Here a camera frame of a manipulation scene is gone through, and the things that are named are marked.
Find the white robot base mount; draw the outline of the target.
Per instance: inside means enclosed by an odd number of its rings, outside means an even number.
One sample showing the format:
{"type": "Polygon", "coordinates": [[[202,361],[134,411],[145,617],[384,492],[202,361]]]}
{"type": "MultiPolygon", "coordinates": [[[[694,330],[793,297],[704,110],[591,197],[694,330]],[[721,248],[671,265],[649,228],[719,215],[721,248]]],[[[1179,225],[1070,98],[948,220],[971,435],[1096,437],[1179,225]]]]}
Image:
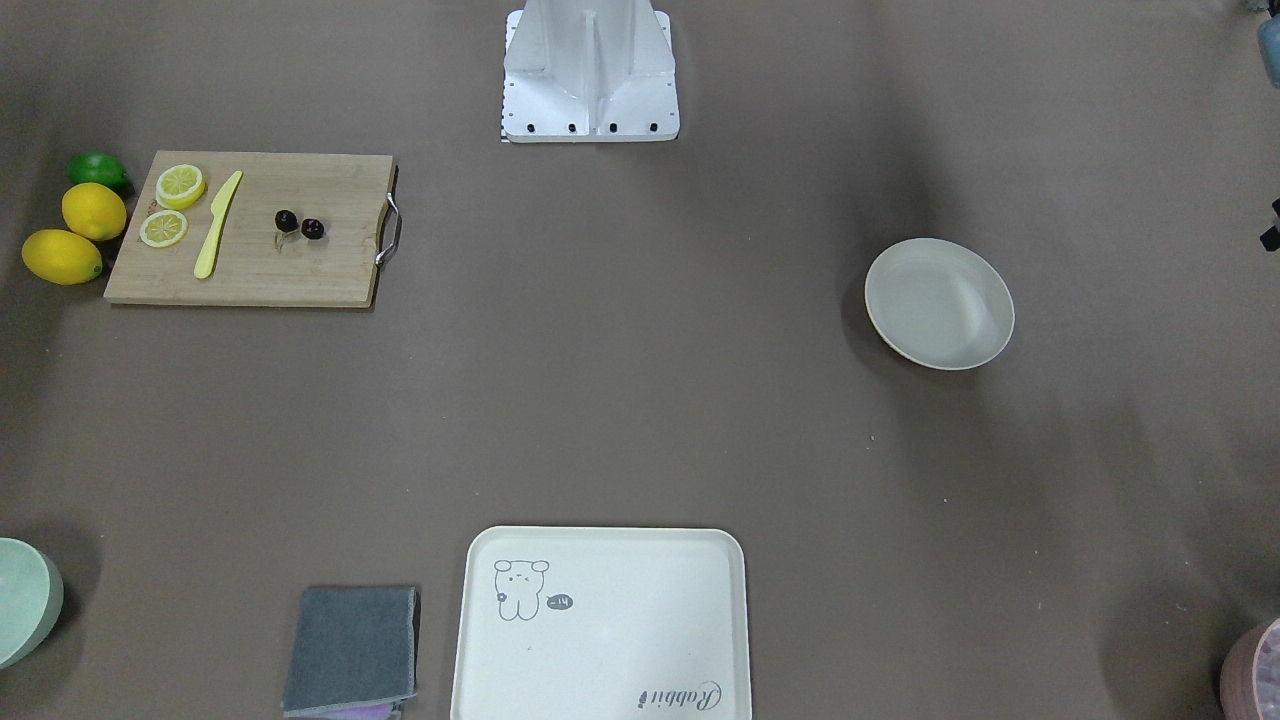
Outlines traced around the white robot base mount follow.
{"type": "Polygon", "coordinates": [[[506,17],[500,137],[637,143],[678,137],[672,24],[649,1],[527,1],[506,17]]]}

